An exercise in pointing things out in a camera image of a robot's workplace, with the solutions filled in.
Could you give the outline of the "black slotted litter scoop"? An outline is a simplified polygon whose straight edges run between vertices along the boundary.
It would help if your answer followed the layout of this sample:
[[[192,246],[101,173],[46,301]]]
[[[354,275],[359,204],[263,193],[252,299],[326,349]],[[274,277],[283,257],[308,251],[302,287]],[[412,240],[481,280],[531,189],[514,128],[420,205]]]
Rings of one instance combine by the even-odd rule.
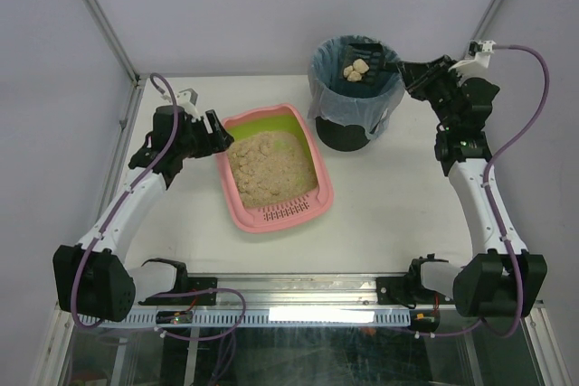
[[[343,78],[343,69],[355,59],[363,59],[370,71],[362,81],[350,82]],[[378,42],[351,42],[345,45],[338,55],[337,84],[360,84],[367,87],[385,86],[401,79],[397,69],[399,56],[396,51]]]

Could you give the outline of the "beige litter clump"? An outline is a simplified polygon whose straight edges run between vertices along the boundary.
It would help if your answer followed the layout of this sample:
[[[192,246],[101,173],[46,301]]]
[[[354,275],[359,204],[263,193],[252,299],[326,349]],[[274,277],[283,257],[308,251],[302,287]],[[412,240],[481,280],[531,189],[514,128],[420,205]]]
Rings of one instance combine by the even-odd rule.
[[[343,78],[350,82],[359,82],[369,71],[369,65],[363,59],[358,58],[343,69]]]

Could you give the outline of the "pink cat litter box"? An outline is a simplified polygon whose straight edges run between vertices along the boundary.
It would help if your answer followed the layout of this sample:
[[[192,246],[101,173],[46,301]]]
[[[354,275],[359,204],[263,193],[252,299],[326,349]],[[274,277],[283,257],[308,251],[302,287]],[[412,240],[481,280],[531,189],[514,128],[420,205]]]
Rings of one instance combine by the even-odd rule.
[[[286,202],[258,208],[242,204],[226,154],[215,157],[224,199],[234,224],[242,231],[265,233],[283,231],[311,221],[327,212],[334,190],[316,140],[298,110],[290,104],[255,108],[223,120],[234,139],[242,140],[263,131],[283,131],[295,136],[315,170],[318,185]]]

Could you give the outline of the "black bin with blue liner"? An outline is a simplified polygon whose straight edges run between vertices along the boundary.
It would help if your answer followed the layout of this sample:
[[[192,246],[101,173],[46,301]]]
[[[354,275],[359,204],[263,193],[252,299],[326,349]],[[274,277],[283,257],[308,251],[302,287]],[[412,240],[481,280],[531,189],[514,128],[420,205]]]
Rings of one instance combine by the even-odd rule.
[[[324,41],[314,51],[308,67],[308,118],[315,121],[322,143],[341,152],[359,150],[380,137],[404,94],[402,78],[378,87],[337,84],[338,55],[351,42],[378,42],[393,49],[367,36],[342,35]]]

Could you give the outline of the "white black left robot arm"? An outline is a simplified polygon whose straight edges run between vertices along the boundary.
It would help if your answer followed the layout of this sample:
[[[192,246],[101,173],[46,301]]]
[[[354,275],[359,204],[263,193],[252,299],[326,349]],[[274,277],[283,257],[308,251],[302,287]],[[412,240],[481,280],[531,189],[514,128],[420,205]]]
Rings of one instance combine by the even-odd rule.
[[[166,193],[187,159],[226,151],[233,137],[212,110],[195,118],[180,106],[161,106],[144,144],[130,158],[124,185],[95,225],[52,258],[60,309],[99,321],[124,320],[137,302],[192,292],[186,265],[148,259],[128,269],[125,258],[142,221]]]

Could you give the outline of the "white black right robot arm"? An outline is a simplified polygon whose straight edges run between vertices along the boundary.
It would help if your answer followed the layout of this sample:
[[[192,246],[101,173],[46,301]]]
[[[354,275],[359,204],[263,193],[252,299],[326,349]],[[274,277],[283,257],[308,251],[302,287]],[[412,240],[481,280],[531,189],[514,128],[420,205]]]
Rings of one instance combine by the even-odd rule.
[[[459,198],[473,257],[464,266],[433,254],[413,259],[399,283],[380,293],[407,307],[441,295],[466,317],[521,318],[536,302],[547,264],[522,241],[498,191],[498,154],[490,151],[484,127],[499,87],[472,76],[475,63],[442,56],[383,67],[399,73],[410,97],[428,102],[438,118],[435,157]]]

